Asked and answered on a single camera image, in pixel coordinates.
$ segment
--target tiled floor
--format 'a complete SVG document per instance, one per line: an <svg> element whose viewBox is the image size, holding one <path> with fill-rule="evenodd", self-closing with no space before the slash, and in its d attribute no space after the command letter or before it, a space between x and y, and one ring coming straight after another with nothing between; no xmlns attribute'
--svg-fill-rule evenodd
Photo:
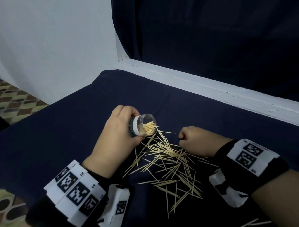
<svg viewBox="0 0 299 227"><path fill-rule="evenodd" d="M0 79L0 117L9 124L16 123L47 106L43 101Z"/></svg>
<svg viewBox="0 0 299 227"><path fill-rule="evenodd" d="M14 124L48 104L0 79L0 116ZM27 227L28 208L24 201L0 189L0 227Z"/></svg>

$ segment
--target pile of toothpicks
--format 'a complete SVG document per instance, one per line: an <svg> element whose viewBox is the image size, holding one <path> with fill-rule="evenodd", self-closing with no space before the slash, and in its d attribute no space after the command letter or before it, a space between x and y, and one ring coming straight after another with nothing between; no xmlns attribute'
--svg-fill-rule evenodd
<svg viewBox="0 0 299 227"><path fill-rule="evenodd" d="M125 171L125 177L127 174L133 174L135 172L149 172L153 179L152 181L141 182L139 184L151 184L157 189L166 193L167 215L176 211L176 207L187 197L202 199L201 190L198 187L201 184L196 180L196 172L189 166L189 163L195 163L199 161L208 165L216 166L208 162L206 158L200 158L183 151L178 145L170 144L167 138L163 135L164 132L157 128L157 132L149 138L147 144L144 144L144 148L137 155L135 149L135 160L132 165ZM144 159L148 163L142 167L139 166L139 161ZM157 172L151 172L151 166L158 166L161 170ZM169 204L173 199L168 198L174 196L174 204Z"/></svg>

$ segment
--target navy curtain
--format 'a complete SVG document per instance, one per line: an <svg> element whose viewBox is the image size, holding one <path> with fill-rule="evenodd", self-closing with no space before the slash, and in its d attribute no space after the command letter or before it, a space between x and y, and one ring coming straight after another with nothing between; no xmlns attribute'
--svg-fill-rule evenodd
<svg viewBox="0 0 299 227"><path fill-rule="evenodd" d="M299 2L112 0L130 58L299 101Z"/></svg>

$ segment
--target toothpick container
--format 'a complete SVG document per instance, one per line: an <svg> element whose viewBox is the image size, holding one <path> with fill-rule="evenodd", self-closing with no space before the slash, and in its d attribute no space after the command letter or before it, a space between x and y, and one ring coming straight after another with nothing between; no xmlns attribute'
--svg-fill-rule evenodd
<svg viewBox="0 0 299 227"><path fill-rule="evenodd" d="M156 132L156 120L151 114L142 114L131 117L129 121L129 133L131 137L151 136Z"/></svg>

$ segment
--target table surface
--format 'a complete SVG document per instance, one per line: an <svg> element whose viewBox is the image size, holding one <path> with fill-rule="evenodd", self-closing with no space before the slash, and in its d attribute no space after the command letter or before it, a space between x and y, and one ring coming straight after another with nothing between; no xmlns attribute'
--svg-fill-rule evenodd
<svg viewBox="0 0 299 227"><path fill-rule="evenodd" d="M0 132L0 187L31 206L45 195L43 187L67 164L74 159L82 162L91 153L117 105L131 105L142 114L153 114L162 131L179 133L182 127L194 125L226 137L250 139L279 153L291 168L299 170L299 127L132 73L109 70L89 86ZM167 137L170 143L178 144L177 134ZM116 178L122 177L132 158L123 163ZM177 208L178 215L171 214L170 219L165 193L147 184L136 185L152 180L150 174L130 175L125 180L135 187L135 195L124 226L241 226L257 217L263 219L252 201L238 209L224 202L208 181L216 169L196 166L204 199L185 199Z"/></svg>

